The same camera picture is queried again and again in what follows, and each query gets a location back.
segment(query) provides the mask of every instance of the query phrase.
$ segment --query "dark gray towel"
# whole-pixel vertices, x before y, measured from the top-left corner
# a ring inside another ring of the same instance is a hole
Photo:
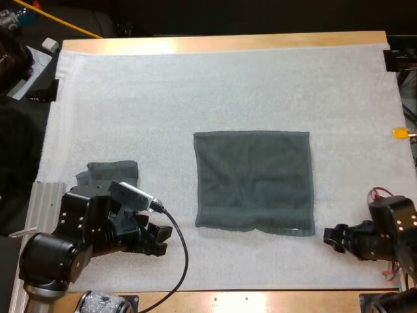
[[[197,227],[314,235],[309,132],[198,132]]]
[[[76,175],[78,186],[89,186],[107,190],[112,181],[116,183],[126,182],[137,186],[139,171],[137,163],[131,160],[118,162],[90,162],[88,171]]]

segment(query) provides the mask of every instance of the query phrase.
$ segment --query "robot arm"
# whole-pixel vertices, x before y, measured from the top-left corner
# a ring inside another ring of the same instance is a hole
[[[116,251],[163,256],[172,227],[148,223],[139,211],[164,207],[128,184],[112,183],[109,191],[77,186],[61,202],[53,233],[37,233],[26,244],[19,278],[29,294],[27,311],[50,313],[70,283],[95,256]]]
[[[369,203],[372,221],[348,227],[338,224],[324,230],[324,243],[336,252],[349,251],[359,260],[387,260],[400,264],[408,277],[417,282],[417,212],[412,201],[404,196],[378,198]],[[366,312],[417,312],[417,290],[385,293],[372,299]]]

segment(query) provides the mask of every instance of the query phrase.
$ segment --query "wooden table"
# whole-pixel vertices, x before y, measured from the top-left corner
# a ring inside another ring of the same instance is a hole
[[[63,43],[63,49],[81,53],[144,55],[380,43],[386,43],[386,35],[383,31],[66,40]],[[153,312],[351,313],[360,311],[358,298],[360,293],[380,292],[384,291],[177,292]],[[137,294],[139,295],[139,309],[143,310],[161,299],[165,293]],[[69,293],[58,301],[55,312],[73,313],[79,297],[80,294]]]

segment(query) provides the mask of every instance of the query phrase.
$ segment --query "yellow stick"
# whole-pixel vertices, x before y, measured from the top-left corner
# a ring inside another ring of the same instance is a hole
[[[24,7],[30,8],[31,10],[34,10],[35,12],[37,12],[37,13],[43,15],[43,16],[46,16],[47,18],[50,18],[51,20],[54,20],[54,21],[56,21],[58,23],[61,23],[61,24],[65,25],[65,26],[71,27],[71,28],[75,29],[76,31],[81,31],[82,33],[85,33],[86,35],[92,36],[94,38],[103,38],[103,37],[98,36],[98,35],[96,35],[94,33],[91,33],[89,31],[86,31],[85,29],[82,29],[82,28],[80,28],[78,26],[72,25],[71,23],[68,23],[66,21],[63,21],[60,18],[56,18],[55,16],[53,16],[53,15],[51,15],[49,13],[46,13],[46,12],[44,12],[44,11],[38,9],[38,8],[35,8],[33,5],[27,4],[26,2],[23,2],[21,0],[13,0],[13,1],[16,2],[16,3],[19,3],[20,5],[23,5]]]

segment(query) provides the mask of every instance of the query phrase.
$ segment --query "yellow tag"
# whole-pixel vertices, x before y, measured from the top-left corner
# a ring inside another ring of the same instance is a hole
[[[392,134],[395,139],[408,139],[409,132],[406,128],[394,128]]]

